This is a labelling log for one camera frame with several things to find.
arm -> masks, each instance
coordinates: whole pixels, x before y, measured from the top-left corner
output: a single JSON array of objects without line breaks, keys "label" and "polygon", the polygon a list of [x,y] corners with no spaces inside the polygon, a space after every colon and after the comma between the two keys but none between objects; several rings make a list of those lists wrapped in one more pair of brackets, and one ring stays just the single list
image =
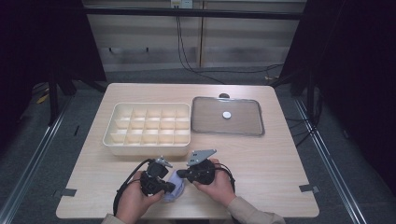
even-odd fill
[{"label": "arm", "polygon": [[103,223],[134,224],[145,215],[150,206],[163,197],[163,190],[152,196],[144,195],[139,181],[141,175],[141,171],[136,172],[128,188],[122,193],[116,216],[107,215]]},{"label": "arm", "polygon": [[[211,161],[215,163],[216,167],[219,167],[217,164],[219,160],[212,159]],[[259,211],[241,197],[236,197],[230,178],[224,171],[217,170],[215,172],[215,180],[210,185],[203,185],[196,181],[193,184],[198,190],[209,195],[215,202],[221,203],[226,207],[231,215],[241,223],[285,223],[282,217],[273,213]]]}]

black backdrop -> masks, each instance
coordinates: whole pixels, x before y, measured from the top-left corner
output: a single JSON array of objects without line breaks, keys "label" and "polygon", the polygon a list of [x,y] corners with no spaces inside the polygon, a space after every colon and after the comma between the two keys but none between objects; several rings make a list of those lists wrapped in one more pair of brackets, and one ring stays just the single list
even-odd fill
[{"label": "black backdrop", "polygon": [[106,80],[87,16],[42,9],[49,6],[82,7],[82,3],[80,0],[2,1],[1,146],[12,136],[31,99],[33,86],[49,81],[50,71],[55,73],[61,87],[69,88],[72,78]]},{"label": "black backdrop", "polygon": [[[313,72],[325,102],[396,195],[396,5],[308,0],[305,14],[281,76]],[[292,81],[294,93],[307,74]]]}]

gray floor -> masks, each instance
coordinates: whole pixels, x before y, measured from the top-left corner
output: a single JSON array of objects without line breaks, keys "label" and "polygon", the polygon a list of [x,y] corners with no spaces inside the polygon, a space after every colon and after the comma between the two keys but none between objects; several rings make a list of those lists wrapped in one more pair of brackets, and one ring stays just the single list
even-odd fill
[{"label": "gray floor", "polygon": [[[213,68],[216,72],[195,74],[185,69],[165,69],[134,72],[108,72],[108,83],[141,82],[141,83],[207,83],[207,84],[242,84],[266,85],[271,83],[279,73],[274,69],[260,73],[239,73],[241,71],[263,70],[265,67]],[[101,220],[62,220],[56,217],[55,211],[59,198],[52,194],[66,186],[78,154],[103,94],[83,83],[76,82],[78,92],[70,100],[64,119],[55,134],[43,161],[39,165],[33,182],[22,198],[13,223],[100,223]],[[290,132],[295,143],[299,143],[307,134],[301,115],[295,104],[296,98],[290,95],[290,86],[276,88],[276,95],[288,119]],[[50,107],[47,100],[36,104],[41,92],[34,95],[26,112],[21,118],[19,130],[10,142],[8,149],[0,159],[0,204],[3,206],[8,195],[17,184],[26,164],[32,158],[41,137],[48,129]],[[68,97],[60,92],[60,102],[67,102]],[[332,159],[356,198],[367,223],[393,223],[396,220],[396,199],[382,182],[381,178],[361,156],[353,139],[344,135],[342,124],[324,104],[318,124],[318,131],[326,143]],[[312,186],[318,186],[320,192],[315,194],[320,214],[315,218],[286,218],[288,223],[353,223],[339,191],[334,185],[329,171],[318,154],[317,147],[311,138],[306,138],[298,147],[305,172]]]}]

wooden table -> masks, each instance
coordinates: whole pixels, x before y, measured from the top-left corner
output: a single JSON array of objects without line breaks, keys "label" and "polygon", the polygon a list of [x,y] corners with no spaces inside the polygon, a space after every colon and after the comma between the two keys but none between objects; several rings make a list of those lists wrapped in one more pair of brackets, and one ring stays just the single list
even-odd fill
[{"label": "wooden table", "polygon": [[[217,158],[235,178],[236,194],[262,211],[282,217],[315,217],[318,205],[312,191],[302,193],[308,184],[304,168],[273,88],[232,85],[111,84],[98,109],[67,189],[74,197],[63,196],[56,215],[59,218],[103,218],[112,213],[116,190],[144,159],[114,156],[103,144],[107,124],[117,103],[186,103],[196,96],[253,99],[260,103],[265,135],[191,133],[189,151],[215,148]],[[166,158],[174,170],[186,169],[185,157]],[[226,209],[213,202],[186,181],[183,194],[173,203],[156,203],[143,218],[230,218]]]}]

hand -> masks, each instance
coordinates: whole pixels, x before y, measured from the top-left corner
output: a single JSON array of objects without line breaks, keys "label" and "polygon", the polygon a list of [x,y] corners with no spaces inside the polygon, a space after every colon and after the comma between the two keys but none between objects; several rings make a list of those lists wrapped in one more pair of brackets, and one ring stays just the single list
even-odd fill
[{"label": "hand", "polygon": [[[219,163],[219,160],[211,159],[211,161],[215,164],[215,167],[220,167],[219,164],[216,164]],[[233,187],[231,186],[230,177],[228,177],[225,171],[217,170],[215,172],[215,179],[210,185],[203,185],[196,181],[193,181],[192,184],[198,190],[209,195],[215,202],[221,203],[225,207],[236,198]]]},{"label": "hand", "polygon": [[148,211],[149,207],[158,202],[164,195],[163,190],[146,196],[142,193],[140,181],[141,171],[136,172],[126,190],[122,193],[116,217],[126,224],[136,223]]}]

